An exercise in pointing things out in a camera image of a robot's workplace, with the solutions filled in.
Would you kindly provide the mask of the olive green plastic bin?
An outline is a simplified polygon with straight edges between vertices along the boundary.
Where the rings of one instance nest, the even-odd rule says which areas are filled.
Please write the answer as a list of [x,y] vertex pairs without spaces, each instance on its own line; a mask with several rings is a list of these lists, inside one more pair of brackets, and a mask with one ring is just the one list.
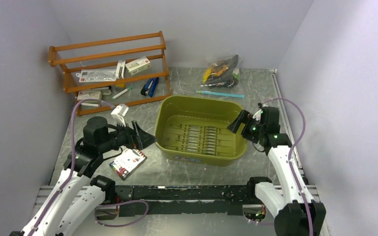
[[242,109],[232,101],[169,96],[159,107],[156,145],[170,160],[228,166],[248,149],[240,132],[227,129]]

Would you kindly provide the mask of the clear zip top bag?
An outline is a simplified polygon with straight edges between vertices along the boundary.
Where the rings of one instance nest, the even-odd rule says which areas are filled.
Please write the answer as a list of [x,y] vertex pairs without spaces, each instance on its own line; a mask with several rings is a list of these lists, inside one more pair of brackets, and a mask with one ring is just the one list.
[[239,55],[233,55],[212,63],[204,72],[202,87],[207,88],[233,88],[239,84],[240,63]]

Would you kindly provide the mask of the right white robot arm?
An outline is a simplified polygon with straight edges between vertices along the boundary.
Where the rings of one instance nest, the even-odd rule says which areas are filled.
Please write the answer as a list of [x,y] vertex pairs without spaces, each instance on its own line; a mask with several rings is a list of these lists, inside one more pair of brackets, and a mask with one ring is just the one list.
[[289,136],[280,132],[280,112],[276,107],[262,106],[252,114],[242,110],[227,127],[232,133],[241,128],[241,136],[260,144],[278,176],[281,192],[264,177],[252,177],[247,184],[246,198],[250,203],[264,203],[274,217],[278,236],[320,235],[326,208],[317,202],[304,182],[292,157],[294,145]]

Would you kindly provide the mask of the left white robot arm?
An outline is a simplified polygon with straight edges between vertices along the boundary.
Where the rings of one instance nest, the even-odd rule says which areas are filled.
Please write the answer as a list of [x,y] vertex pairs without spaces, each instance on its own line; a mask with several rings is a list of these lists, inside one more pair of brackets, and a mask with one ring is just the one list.
[[117,200],[115,182],[105,176],[94,176],[105,161],[103,154],[112,150],[143,150],[157,138],[140,128],[111,125],[104,117],[90,118],[83,137],[73,143],[57,184],[30,222],[12,236],[61,236],[61,229],[72,228],[85,211]]

